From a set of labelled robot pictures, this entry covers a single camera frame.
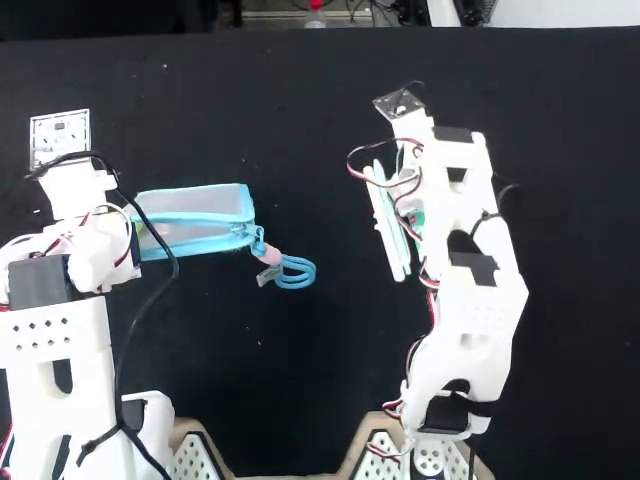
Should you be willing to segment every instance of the white robotic arm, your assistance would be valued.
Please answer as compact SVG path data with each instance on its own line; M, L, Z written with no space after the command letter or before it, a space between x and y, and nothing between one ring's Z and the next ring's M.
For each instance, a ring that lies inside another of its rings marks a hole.
M31 170L42 173L35 177L57 222L0 249L0 368L7 372L15 435L12 478L51 479L64 436L71 437L68 457L62 458L65 480L160 478L140 447L134 450L131 437L114 429L123 415L160 468L170 463L171 401L145 392L125 395L124 407L116 405L120 396L102 294L141 276L133 224L105 197L117 187L116 174L95 169L88 154L39 170L89 150L88 110L36 117L31 126ZM56 385L54 365L60 361L68 362L70 392ZM130 412L139 423L135 428ZM114 434L108 441L95 442L109 431Z
M391 413L412 445L465 439L489 425L528 291L498 211L484 136L436 126L406 88L374 105L393 128L396 171L387 178L377 160L362 173L348 169L367 182L396 281L410 273L405 234L415 241L434 318L431 333L409 353ZM475 251L449 247L456 230L473 240Z

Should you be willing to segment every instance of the green component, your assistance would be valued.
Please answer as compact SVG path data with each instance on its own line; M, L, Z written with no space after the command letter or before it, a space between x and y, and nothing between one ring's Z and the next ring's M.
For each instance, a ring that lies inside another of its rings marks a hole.
M422 228L424 227L424 212L422 210L416 210L409 215L409 219L411 220L411 226L413 228Z

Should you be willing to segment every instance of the red and white wire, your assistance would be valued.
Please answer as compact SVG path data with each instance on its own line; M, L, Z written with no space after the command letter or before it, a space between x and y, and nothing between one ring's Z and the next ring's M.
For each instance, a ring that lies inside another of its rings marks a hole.
M125 225L126 225L126 228L127 228L127 243L123 247L124 253L122 255L120 255L118 258L116 258L116 260L113 262L114 266L118 267L118 266L120 266L120 264L122 262L125 261L125 259L129 255L129 251L131 250L131 237L133 235L133 227L131 226L131 218L129 217L127 212L125 212L121 207L119 207L118 205L116 205L114 203L107 202L107 203L101 203L99 205L96 205L89 212L87 212L87 214L83 217L82 222L80 223L80 226L87 225L89 223L89 220L91 219L91 217L94 215L95 211L98 208L101 208L101 207L111 208L112 210L115 210L117 213L119 213L122 216L122 218L124 219Z
M7 456L7 452L9 451L9 445L13 441L13 425L9 425L9 429L7 430L7 434L4 437L4 441L2 442L2 446L0 446L0 467L4 464L4 459Z
M431 288L433 290L438 290L440 288L440 282L437 280L431 280L424 275L418 275L418 280L420 280L420 283L427 288Z
M351 162L349 160L356 153L362 152L362 151L366 151L366 150L372 150L374 148L380 147L382 145L385 145L385 144L391 143L391 142L409 142L409 143L413 143L417 148L420 149L420 151L422 151L422 149L424 148L424 145L422 143L420 143L418 140L416 140L414 138L409 138L409 137L390 138L388 140L383 140L383 141L377 142L377 143L371 143L371 144L368 144L368 145L361 145L361 146L356 147L353 150L351 150L349 152L349 154L347 155L347 171L353 177L358 178L360 180L364 180L365 182L371 183L372 185L375 185L376 187L379 187L379 188L394 188L394 187L398 187L400 185L404 185L406 183L412 182L413 180L417 179L418 176L420 175L419 172L415 172L413 175L410 175L407 178L403 178L402 180L398 180L398 181L394 181L394 182L381 183L381 182L376 181L373 178L368 177L367 175L365 175L360 170L356 170L355 168L353 168L351 166Z
M436 308L436 297L432 290L427 291L427 305L431 313L431 327L433 329L438 325L438 312Z
M393 402L385 402L382 404L382 411L389 417L399 420L400 412L398 411L398 408L402 408L403 404L404 402L400 398Z
M379 446L374 445L372 442L367 442L367 445L365 448L369 452L373 453L374 455L380 458L391 460L392 462L395 462L395 463L400 463L400 457L407 455L409 452L411 452L411 450L413 450L413 442L410 443L407 448L405 448L404 450L398 453L386 452L382 450Z

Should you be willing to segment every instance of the black cloth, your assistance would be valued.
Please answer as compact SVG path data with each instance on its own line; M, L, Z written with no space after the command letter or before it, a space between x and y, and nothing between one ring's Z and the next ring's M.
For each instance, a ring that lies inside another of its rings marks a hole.
M531 294L479 455L499 479L635 478L639 42L634 28L356 29L0 45L2 240L50 221L20 181L32 115L91 108L93 147L130 190L247 183L267 241L314 260L317 283L259 289L246 251L184 259L124 390L168 394L237 474L334 471L429 322L345 170L351 148L391 135L371 100L422 80L437 122L484 132L522 186L505 217ZM108 296L116 355L166 274L145 265Z

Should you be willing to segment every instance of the electrical wire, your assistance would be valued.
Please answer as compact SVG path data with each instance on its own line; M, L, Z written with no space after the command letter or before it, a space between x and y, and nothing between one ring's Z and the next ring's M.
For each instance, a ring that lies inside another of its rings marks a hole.
M392 142L408 142L408 143L412 143L413 145L415 145L416 147L418 147L420 149L420 151L422 151L422 149L424 148L424 145L419 142L418 140L414 139L414 138L409 138L409 137L394 137L394 138L389 138L387 140L383 140L381 142L376 142L376 143L370 143L368 145L360 145L359 147L354 148L353 150L351 150L349 152L349 154L347 155L347 171L349 172L349 174L355 178L358 178L360 180L364 180L367 183L371 183L372 185L375 185L376 187L379 188L393 188L393 187L397 187L399 185L404 185L406 183L409 183L413 180L415 180L416 178L418 178L418 173L416 172L415 174L400 180L398 182L387 182L387 183L379 183L376 182L374 179L369 178L368 176L366 176L364 173L362 173L359 170L356 170L353 168L353 166L351 165L350 159L358 152L363 152L363 151L367 151L367 150L373 150L374 148L380 147L382 145L386 145L388 143L392 143Z
M7 456L7 452L9 451L9 445L13 440L13 425L9 424L9 428L7 429L7 433L4 436L4 440L0 445L0 467L4 464L4 460Z
M349 12L349 23L356 23L356 13L358 12L360 5L364 3L364 0L360 0L358 3L356 3L356 6L353 8L353 10L349 8L349 2L350 0L344 0L344 6L347 9L347 12Z
M382 16L384 17L384 19L387 21L387 23L389 24L390 27L393 27L393 22L391 21L391 19L389 19L389 17L387 16L386 12L391 11L390 6L388 5L384 5L380 2L378 2L377 0L369 0L369 3L371 4L371 18L373 20L373 26L375 27L375 13L373 12L374 7L377 8L378 10L380 10L380 13L382 14Z
M469 475L467 480L473 480L473 470L476 462L476 446L475 443L469 445Z
M400 412L398 411L398 408L402 408L402 406L404 405L404 402L402 401L401 398L394 400L393 402L385 402L382 404L382 411L389 417L393 418L394 420L399 420L400 419Z
M120 214L120 216L122 216L122 218L124 218L124 222L125 225L127 227L127 241L125 243L124 246L124 253L122 255L120 255L114 262L113 262L113 266L114 267L119 267L122 262L124 262L127 258L127 256L129 255L129 251L131 250L131 237L133 236L133 228L131 226L131 218L129 218L129 215L127 214L127 212L124 211L124 209L122 209L121 207L119 207L118 205L116 205L115 203L101 203L99 205L96 205L95 207L93 207L93 209L87 213L82 222L80 223L80 225L86 225L87 223L89 223L89 219L94 215L96 209L100 208L100 207L107 207L107 208L111 208L113 210L115 210L117 213Z
M385 452L384 450L382 450L380 447L373 444L372 442L367 442L365 448L369 452L373 453L374 455L380 458L391 460L394 463L400 463L400 457L407 455L408 453L411 452L411 450L413 450L413 442L411 442L407 448L405 448L404 450L398 453Z
M409 225L404 218L402 218L402 216L400 215L400 213L398 212L398 202L400 200L402 200L405 197L408 197L409 195L411 195L412 193L415 193L416 190L418 190L418 188L420 188L420 184L422 183L422 168L418 168L418 181L416 182L416 184L407 192L403 193L402 195L399 195L394 201L393 201L393 213L396 216L396 219L398 220L398 223L400 224L400 226L402 226L402 228L404 229L405 232L407 232L407 234L413 238L415 241L417 242L421 242L422 241L422 236L420 234L418 234L413 228L411 228L411 225Z
M142 303L142 305L138 309L138 312L136 313L133 320L131 321L131 324L129 325L129 328L127 329L124 340L122 342L120 355L116 361L115 377L114 377L114 403L115 403L116 425L112 429L110 429L108 432L103 434L101 437L99 437L98 439L89 441L87 442L87 444L83 445L83 452L81 453L81 457L78 458L78 461L76 463L78 464L81 463L82 459L84 459L86 455L93 452L100 445L100 443L108 440L113 435L115 435L115 433L117 433L118 431L122 431L127 436L127 438L129 438L131 443L133 443L133 445L137 448L137 450L140 452L142 457L162 476L162 478L164 480L171 480L171 477L169 476L167 471L164 469L164 467L160 465L160 463L158 463L158 461L149 454L149 452L147 451L147 448L144 446L142 441L140 441L140 439L137 437L135 432L131 430L124 422L124 416L122 411L121 379L122 379L122 372L124 370L126 356L129 351L129 347L134 337L136 328L142 322L142 320L144 320L145 316L147 315L151 307L166 293L169 287L178 278L180 274L180 265L176 257L173 255L173 252L171 251L167 243L164 241L162 236L155 229L151 221L147 218L147 215L144 213L140 205L138 205L138 203L130 195L128 195L124 190L122 190L122 188L120 187L120 181L119 181L116 170L99 153L95 151L84 151L84 152L73 152L73 153L62 155L56 158L55 160L49 163L46 163L41 167L35 169L33 172L27 174L25 178L37 179L42 175L44 175L45 173L47 173L49 169L57 165L60 165L67 161L83 159L83 158L90 158L91 160L98 161L100 165L107 171L107 173L113 175L116 181L115 193L122 200L130 204L136 210L140 219L142 220L142 223L144 223L144 225L147 227L147 229L149 230L153 238L156 240L156 242L158 242L160 247L164 250L165 254L167 255L167 258L169 259L169 263L171 265L171 273L154 290L154 292Z
M502 213L502 201L504 200L505 194L507 194L512 190L516 190L518 188L520 188L520 185L518 183L512 183L507 185L506 187L504 187L502 190L498 192L498 195L496 195L496 204L498 206L498 212Z

